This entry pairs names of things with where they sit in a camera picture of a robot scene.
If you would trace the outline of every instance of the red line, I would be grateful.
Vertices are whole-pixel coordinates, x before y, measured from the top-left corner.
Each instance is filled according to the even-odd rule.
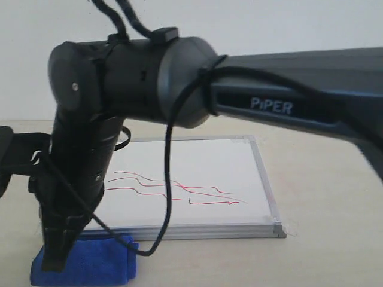
[[[143,179],[146,179],[147,181],[153,181],[153,182],[164,182],[164,181],[160,181],[160,180],[155,180],[155,179],[150,179],[150,178],[146,178],[145,176],[142,176],[142,175],[139,175],[138,173],[134,173],[134,172],[114,172],[114,173],[126,173],[128,175],[135,175],[135,176],[139,176],[140,178],[143,178]],[[225,193],[224,191],[221,191],[218,189],[218,187],[187,187],[185,185],[182,185],[180,184],[178,181],[171,181],[171,182],[174,182],[176,184],[178,184],[179,187],[182,187],[182,188],[212,188],[213,190],[216,190],[217,192],[219,193],[223,193],[223,194],[232,194],[232,193]]]
[[[148,179],[148,178],[145,178],[145,177],[143,177],[143,176],[141,176],[141,175],[139,175],[139,174],[137,174],[137,173],[130,173],[130,172],[115,172],[115,173],[128,173],[128,174],[133,174],[133,175],[137,175],[137,176],[140,176],[140,177],[142,177],[142,178],[144,178],[144,179],[146,179],[146,180],[148,180],[148,181],[154,181],[154,182],[158,182],[158,181],[155,181],[155,180],[152,180],[152,179]],[[198,193],[198,192],[196,192],[196,191],[191,191],[191,190],[187,190],[186,188],[184,188],[184,187],[181,187],[183,190],[185,190],[186,192],[188,192],[188,193],[193,193],[193,194],[200,194],[200,195],[202,195],[202,196],[211,196],[211,197],[218,197],[218,198],[221,198],[221,199],[231,199],[231,200],[237,200],[237,201],[240,201],[240,202],[243,202],[243,203],[246,203],[246,202],[244,202],[244,201],[242,201],[242,200],[239,200],[239,199],[234,199],[234,198],[232,198],[232,197],[226,197],[226,196],[216,196],[216,195],[214,195],[214,194],[208,194],[208,193]]]
[[[208,204],[223,204],[226,203],[227,205],[232,205],[235,203],[239,203],[238,201],[221,201],[221,202],[205,202],[205,203],[192,203],[189,199],[189,204],[191,205],[208,205]]]
[[[142,196],[164,196],[164,198],[167,198],[165,194],[163,193],[140,193],[138,190],[136,190],[133,187],[115,187],[115,188],[106,188],[106,190],[134,190],[136,193],[142,195]]]

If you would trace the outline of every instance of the beige table surface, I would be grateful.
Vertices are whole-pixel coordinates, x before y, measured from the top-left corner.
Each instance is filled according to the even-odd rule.
[[[51,122],[0,122],[16,132],[51,132]],[[164,127],[128,121],[133,137]],[[287,239],[168,241],[129,286],[383,286],[383,186],[350,143],[212,118],[176,135],[255,135]],[[0,199],[0,286],[30,286],[41,247],[38,205],[15,176]]]

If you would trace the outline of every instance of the blue cloth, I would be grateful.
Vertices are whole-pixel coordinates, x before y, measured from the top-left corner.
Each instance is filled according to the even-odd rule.
[[[130,236],[122,238],[138,248]],[[41,248],[32,263],[33,286],[118,286],[137,275],[136,254],[110,238],[77,240],[62,273],[42,272],[43,254]]]

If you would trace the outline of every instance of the aluminum whiteboard frame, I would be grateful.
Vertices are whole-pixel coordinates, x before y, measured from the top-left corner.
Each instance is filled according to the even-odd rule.
[[[269,204],[270,213],[274,220],[273,224],[238,224],[238,225],[188,225],[188,226],[169,226],[165,233],[164,240],[182,239],[229,239],[229,238],[286,238],[287,233],[283,230],[281,216],[279,214],[276,201],[271,189],[271,185],[260,155],[257,142],[252,135],[232,135],[232,136],[174,136],[172,141],[205,141],[214,139],[247,140],[253,151],[254,161],[258,168],[266,199]],[[164,142],[163,138],[136,138],[132,142]],[[156,239],[160,227],[145,226],[135,228],[114,229],[117,234],[129,234],[137,241]],[[108,233],[103,229],[84,230],[82,238],[103,238],[108,237]]]

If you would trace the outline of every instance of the robotic arm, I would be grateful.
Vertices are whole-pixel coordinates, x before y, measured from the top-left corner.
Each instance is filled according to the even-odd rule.
[[[92,218],[112,233],[93,212],[112,153],[121,148],[118,136],[129,134],[127,118],[168,124],[168,208],[152,249],[140,255],[155,251],[169,223],[173,126],[190,129],[225,115],[345,139],[383,179],[383,48],[219,56],[200,38],[179,37],[177,28],[149,31],[126,0],[117,2],[146,39],[129,39],[118,14],[93,0],[118,33],[106,41],[64,42],[52,51],[52,134],[0,128],[0,196],[12,174],[30,176],[28,190],[40,205],[43,270],[63,270]]]

